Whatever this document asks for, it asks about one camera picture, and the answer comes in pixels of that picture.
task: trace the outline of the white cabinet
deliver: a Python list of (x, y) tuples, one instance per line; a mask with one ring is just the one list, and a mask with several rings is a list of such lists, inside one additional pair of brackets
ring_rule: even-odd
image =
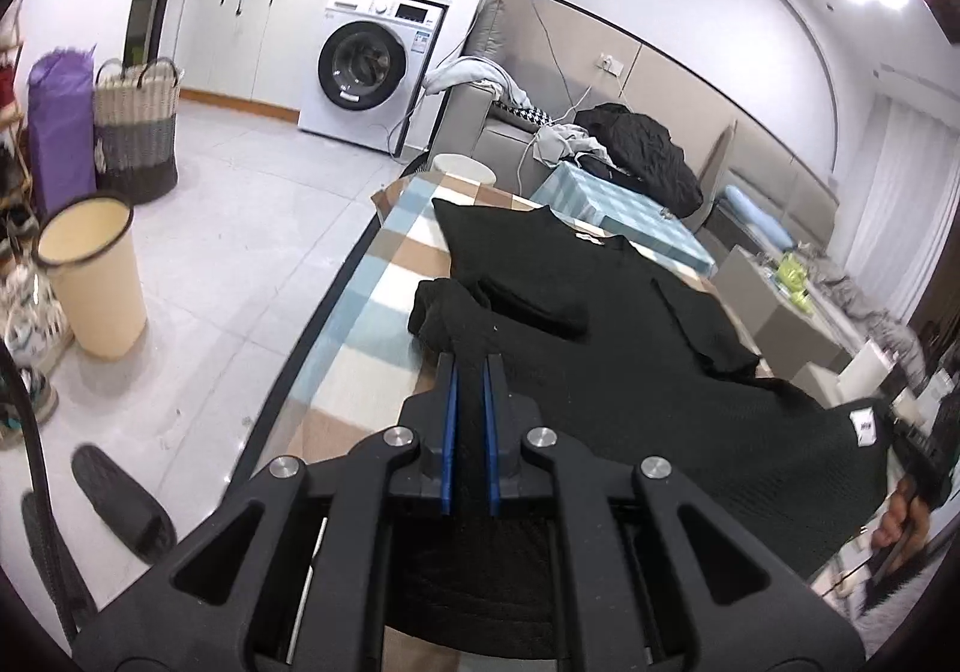
[(209, 42), (214, 55), (208, 90), (250, 98), (270, 0), (225, 0), (223, 12), (223, 24)]
[(175, 54), (184, 87), (299, 109), (327, 1), (186, 0)]
[(253, 100), (299, 109), (320, 52), (328, 0), (272, 0), (253, 82)]
[(186, 0), (174, 52), (176, 64), (184, 71), (184, 87), (209, 89), (214, 56), (211, 42), (223, 28), (222, 0)]

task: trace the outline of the green object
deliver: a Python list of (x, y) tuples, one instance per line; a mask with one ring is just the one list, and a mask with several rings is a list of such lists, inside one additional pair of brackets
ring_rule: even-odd
[(813, 314), (813, 307), (810, 305), (810, 298), (806, 294), (806, 290), (794, 290), (793, 293), (790, 293), (790, 303), (804, 314)]
[(782, 258), (781, 264), (776, 268), (776, 278), (790, 293), (806, 291), (806, 269), (792, 252), (787, 252)]

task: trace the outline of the houndstooth pillow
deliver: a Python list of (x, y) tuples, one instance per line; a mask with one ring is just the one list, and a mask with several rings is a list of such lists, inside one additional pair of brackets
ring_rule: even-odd
[(550, 115), (539, 108), (517, 109), (496, 100), (491, 104), (490, 113), (502, 122), (512, 124), (530, 133), (536, 133), (541, 127), (550, 124)]

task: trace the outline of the power outlet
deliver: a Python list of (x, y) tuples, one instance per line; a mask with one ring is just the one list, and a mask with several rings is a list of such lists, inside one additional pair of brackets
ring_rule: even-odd
[(623, 63), (612, 55), (605, 55), (603, 52), (600, 52), (600, 56), (597, 57), (596, 66), (601, 71), (612, 74), (616, 79), (619, 79), (620, 74), (623, 73)]

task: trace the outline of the black sweater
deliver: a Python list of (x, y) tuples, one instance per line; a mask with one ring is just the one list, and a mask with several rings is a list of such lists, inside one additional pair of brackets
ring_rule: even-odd
[(665, 456), (800, 576), (875, 512), (886, 440), (858, 447), (846, 413), (755, 379), (757, 356), (712, 295), (620, 236), (578, 238), (549, 209), (434, 200), (451, 279), (421, 282), (409, 328), (460, 374), (455, 517), (400, 524), (390, 623), (491, 656), (549, 658), (545, 528), (488, 519), (481, 367), (595, 455)]

